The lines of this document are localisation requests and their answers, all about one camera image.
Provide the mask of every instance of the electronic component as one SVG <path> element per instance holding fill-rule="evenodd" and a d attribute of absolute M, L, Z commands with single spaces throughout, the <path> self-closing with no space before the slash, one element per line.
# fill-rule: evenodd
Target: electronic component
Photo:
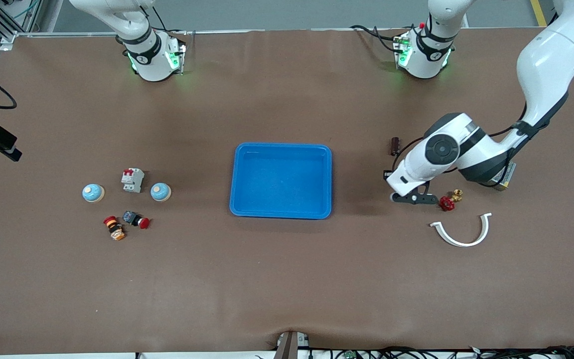
<path fill-rule="evenodd" d="M 105 190 L 98 184 L 91 183 L 84 187 L 84 190 L 81 191 L 81 195 L 84 200 L 90 203 L 95 203 L 102 200 L 105 195 Z"/>
<path fill-rule="evenodd" d="M 115 216 L 105 218 L 105 220 L 103 220 L 103 224 L 108 228 L 110 236 L 115 241 L 120 241 L 126 236 L 125 233 L 123 233 L 123 226 L 120 225 Z"/>
<path fill-rule="evenodd" d="M 166 202 L 171 196 L 171 188 L 163 182 L 158 182 L 150 189 L 150 195 L 157 202 Z"/>
<path fill-rule="evenodd" d="M 392 156 L 399 156 L 400 155 L 400 137 L 392 137 L 391 138 L 391 152 Z"/>
<path fill-rule="evenodd" d="M 132 211 L 126 211 L 126 213 L 123 213 L 123 221 L 141 229 L 146 229 L 150 226 L 150 219 L 139 216 Z"/>
<path fill-rule="evenodd" d="M 141 184 L 145 173 L 138 168 L 129 168 L 123 170 L 123 176 L 121 176 L 121 183 L 123 183 L 123 190 L 132 193 L 141 193 Z"/>

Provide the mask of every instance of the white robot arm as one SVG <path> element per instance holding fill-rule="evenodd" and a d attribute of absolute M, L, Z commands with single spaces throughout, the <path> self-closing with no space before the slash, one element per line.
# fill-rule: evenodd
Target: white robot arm
<path fill-rule="evenodd" d="M 161 81 L 182 73 L 185 45 L 164 31 L 154 30 L 142 9 L 154 0 L 70 0 L 114 30 L 128 50 L 132 68 L 143 79 Z"/>
<path fill-rule="evenodd" d="M 574 77 L 574 0 L 562 0 L 560 17 L 533 39 L 517 59 L 517 75 L 526 97 L 522 118 L 497 143 L 464 113 L 442 116 L 424 139 L 387 177 L 389 186 L 404 196 L 451 166 L 468 181 L 488 183 L 506 174 L 506 166 L 568 97 Z"/>
<path fill-rule="evenodd" d="M 402 34 L 396 41 L 396 63 L 421 79 L 437 75 L 446 65 L 453 40 L 460 32 L 464 14 L 476 0 L 429 0 L 426 25 Z"/>

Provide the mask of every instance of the blue tray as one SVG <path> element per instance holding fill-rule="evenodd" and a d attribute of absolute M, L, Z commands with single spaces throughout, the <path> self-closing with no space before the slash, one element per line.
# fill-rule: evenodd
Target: blue tray
<path fill-rule="evenodd" d="M 230 211 L 237 216 L 324 219 L 331 213 L 331 150 L 324 145 L 241 143 Z"/>

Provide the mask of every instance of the white curved pipe clamp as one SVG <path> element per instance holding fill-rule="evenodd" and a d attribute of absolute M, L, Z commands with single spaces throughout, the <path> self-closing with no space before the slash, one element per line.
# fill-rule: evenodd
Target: white curved pipe clamp
<path fill-rule="evenodd" d="M 474 245 L 478 245 L 480 244 L 484 238 L 486 238 L 486 235 L 488 234 L 488 218 L 490 217 L 490 213 L 486 213 L 480 216 L 480 219 L 482 220 L 482 232 L 480 233 L 480 236 L 478 237 L 478 239 L 476 239 L 475 241 L 471 242 L 471 243 L 461 243 L 456 241 L 455 239 L 451 238 L 451 236 L 449 236 L 446 231 L 444 231 L 444 227 L 442 227 L 442 222 L 433 222 L 430 224 L 431 227 L 435 227 L 435 229 L 437 230 L 437 233 L 440 235 L 440 237 L 442 237 L 442 239 L 444 239 L 447 243 L 454 245 L 456 247 L 473 247 Z"/>

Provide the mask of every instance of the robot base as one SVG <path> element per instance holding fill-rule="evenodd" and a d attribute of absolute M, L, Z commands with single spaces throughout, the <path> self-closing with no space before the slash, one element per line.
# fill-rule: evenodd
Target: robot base
<path fill-rule="evenodd" d="M 185 65 L 185 44 L 180 45 L 177 38 L 164 31 L 154 30 L 161 38 L 161 49 L 152 58 L 150 64 L 140 64 L 130 57 L 132 69 L 143 80 L 157 82 L 167 79 L 173 73 L 183 73 Z"/>
<path fill-rule="evenodd" d="M 415 47 L 417 40 L 415 31 L 405 32 L 399 38 L 398 41 L 394 41 L 394 48 L 403 51 L 402 54 L 396 54 L 396 65 L 398 68 L 407 70 L 408 73 L 419 79 L 430 79 L 438 75 L 440 70 L 446 66 L 451 50 L 442 56 L 443 59 L 429 61 L 427 56 Z"/>

